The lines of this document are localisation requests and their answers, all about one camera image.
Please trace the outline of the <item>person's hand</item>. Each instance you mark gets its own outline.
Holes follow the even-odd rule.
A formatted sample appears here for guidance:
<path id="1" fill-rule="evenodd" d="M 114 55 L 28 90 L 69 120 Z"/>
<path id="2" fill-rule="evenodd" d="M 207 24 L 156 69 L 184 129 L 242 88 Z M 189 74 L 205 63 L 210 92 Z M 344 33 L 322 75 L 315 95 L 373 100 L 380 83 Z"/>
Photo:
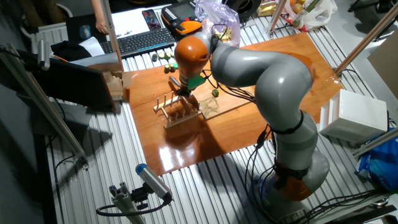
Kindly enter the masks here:
<path id="1" fill-rule="evenodd" d="M 101 34 L 108 34 L 108 29 L 106 27 L 106 22 L 104 19 L 96 20 L 96 30 Z"/>

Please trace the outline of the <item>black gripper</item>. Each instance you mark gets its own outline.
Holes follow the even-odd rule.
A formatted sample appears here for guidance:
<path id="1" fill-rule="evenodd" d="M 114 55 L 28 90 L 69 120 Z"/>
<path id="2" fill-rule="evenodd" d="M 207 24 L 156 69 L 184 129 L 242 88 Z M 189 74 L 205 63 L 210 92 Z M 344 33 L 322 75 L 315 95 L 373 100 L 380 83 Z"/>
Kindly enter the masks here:
<path id="1" fill-rule="evenodd" d="M 176 91 L 176 94 L 179 96 L 179 99 L 182 103 L 184 103 L 185 105 L 189 104 L 195 110 L 199 110 L 200 104 L 199 104 L 198 100 L 195 98 L 195 96 L 191 93 L 192 93 L 191 90 L 189 90 L 188 88 L 183 88 L 183 87 L 179 88 Z"/>

